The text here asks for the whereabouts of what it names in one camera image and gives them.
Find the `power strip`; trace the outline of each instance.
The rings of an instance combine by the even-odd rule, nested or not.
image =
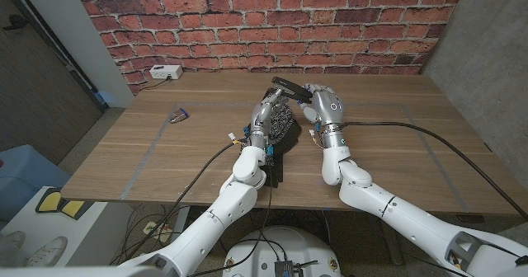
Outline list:
[[[183,73],[180,65],[155,65],[149,71],[153,79],[178,79]]]

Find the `concrete wall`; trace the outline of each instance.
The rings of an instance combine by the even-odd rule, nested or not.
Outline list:
[[[423,69],[526,189],[527,52],[528,0],[460,0]]]

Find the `wire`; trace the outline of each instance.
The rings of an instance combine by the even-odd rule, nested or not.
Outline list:
[[[245,239],[245,240],[240,240],[238,242],[236,242],[234,245],[237,245],[239,243],[242,243],[242,242],[250,242],[250,241],[256,241],[257,239]],[[282,254],[284,255],[284,261],[287,261],[288,260],[288,256],[286,255],[286,250],[277,242],[275,241],[272,241],[272,240],[258,240],[260,242],[268,242],[268,243],[273,243],[275,245],[277,245],[281,250],[282,250]]]
[[[271,183],[272,183],[272,179],[271,179],[271,171],[270,171],[270,200],[267,204],[267,211],[266,211],[266,216],[264,217],[264,223],[262,224],[262,228],[264,228],[266,226],[266,221],[267,221],[267,217],[268,215],[270,214],[270,209],[271,209],[271,193],[273,191],[273,187],[271,187]],[[199,272],[199,273],[194,273],[193,275],[189,275],[189,277],[196,277],[196,276],[200,276],[200,275],[205,275],[205,274],[210,274],[210,273],[214,273],[214,272],[218,272],[218,271],[221,271],[221,270],[227,270],[227,269],[231,269],[237,265],[240,265],[242,264],[244,261],[247,261],[248,258],[253,254],[253,252],[257,249],[257,245],[258,243],[261,241],[261,236],[262,236],[262,230],[261,232],[258,234],[258,239],[257,241],[255,242],[255,245],[253,246],[253,249],[251,249],[251,251],[249,252],[249,254],[244,257],[241,261],[239,261],[238,263],[234,263],[232,265],[226,265],[226,266],[223,266],[221,268],[217,268],[217,269],[212,269],[212,270],[207,270],[207,271],[203,271],[203,272]]]
[[[392,126],[402,126],[410,129],[415,129],[417,131],[420,131],[422,133],[428,134],[432,136],[433,138],[437,139],[438,141],[445,144],[448,148],[450,148],[453,152],[459,155],[459,157],[462,157],[463,160],[465,160],[482,178],[484,178],[485,181],[487,181],[493,189],[497,191],[498,194],[500,194],[517,212],[526,220],[528,221],[528,214],[514,201],[512,198],[510,198],[509,195],[507,195],[504,190],[502,190],[496,183],[493,181],[482,169],[480,169],[474,162],[472,162],[468,157],[466,157],[458,148],[456,148],[453,144],[447,142],[444,138],[440,137],[439,135],[431,132],[430,130],[421,128],[414,124],[406,124],[402,122],[396,122],[396,121],[381,121],[381,122],[360,122],[360,121],[350,121],[346,122],[342,125],[342,128],[348,126],[348,125],[392,125]]]
[[[198,181],[198,178],[200,178],[201,174],[205,171],[205,169],[220,155],[222,154],[224,151],[226,151],[228,148],[232,147],[235,143],[232,142],[230,143],[229,145],[225,146],[224,148],[220,149],[220,151],[218,151],[200,170],[200,172],[198,173],[198,175],[196,175],[196,177],[191,181],[191,183],[189,184],[189,186],[187,188],[184,189],[184,191],[181,193],[181,195],[178,197],[178,199],[176,200],[176,202],[172,205],[172,208],[171,210],[168,212],[167,215],[165,215],[165,217],[156,225],[156,227],[154,229],[152,229],[147,236],[145,236],[143,238],[143,240],[141,240],[141,243],[132,251],[132,253],[130,254],[131,256],[133,256],[139,249],[140,247],[150,238],[150,236],[152,236],[152,234],[154,233],[154,231],[158,230],[158,228],[161,226],[162,223],[166,222],[168,217],[173,213],[175,212],[175,209],[176,207],[178,206],[178,204],[180,204],[180,201],[182,201],[183,197],[187,194],[187,192],[189,192],[189,190],[191,189],[191,187],[196,183],[196,181]]]
[[[413,257],[413,258],[419,260],[419,261],[423,261],[424,263],[426,263],[426,264],[428,264],[428,265],[433,265],[433,266],[435,266],[436,268],[440,268],[440,269],[446,270],[446,271],[448,271],[448,272],[450,272],[450,273],[453,273],[453,274],[455,274],[455,275],[458,275],[458,276],[469,277],[469,275],[462,274],[462,273],[460,273],[460,272],[457,272],[457,271],[452,270],[452,269],[449,269],[449,268],[445,268],[444,266],[441,266],[441,265],[435,264],[435,263],[430,262],[430,261],[426,261],[426,260],[424,260],[424,259],[422,259],[422,258],[420,258],[420,257],[418,257],[418,256],[414,256],[414,255],[412,255],[412,254],[410,254],[410,253],[408,253],[408,252],[406,252],[406,251],[404,251],[404,250],[402,250],[402,252],[405,253],[405,254],[408,255],[408,256],[411,256],[411,257]]]

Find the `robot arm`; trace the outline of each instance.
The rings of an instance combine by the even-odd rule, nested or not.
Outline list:
[[[373,183],[370,174],[349,158],[337,95],[329,87],[304,87],[313,92],[314,108],[301,104],[301,109],[310,122],[322,127],[323,179],[329,185],[342,183],[339,198],[345,204],[381,218],[439,265],[462,275],[501,275],[514,270],[516,261],[528,255],[528,248],[517,242],[441,221]]]

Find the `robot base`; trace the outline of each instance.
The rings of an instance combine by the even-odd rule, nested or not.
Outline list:
[[[277,226],[265,228],[264,236],[270,242],[276,242],[285,249],[288,261],[293,261],[293,264],[303,264],[309,261],[318,261],[315,264],[307,265],[303,268],[303,274],[306,277],[341,277],[341,271],[337,258],[332,249],[324,243],[321,239],[315,237],[309,232],[298,228]],[[255,231],[248,234],[242,239],[258,239],[259,232]],[[255,241],[240,242],[233,246],[226,257],[226,261],[240,261],[246,257]],[[280,260],[284,261],[284,253],[282,249],[271,242]],[[260,241],[257,248],[246,261],[242,264],[233,267],[230,270],[224,270],[223,277],[263,277],[275,276],[275,252],[270,248],[267,242]]]

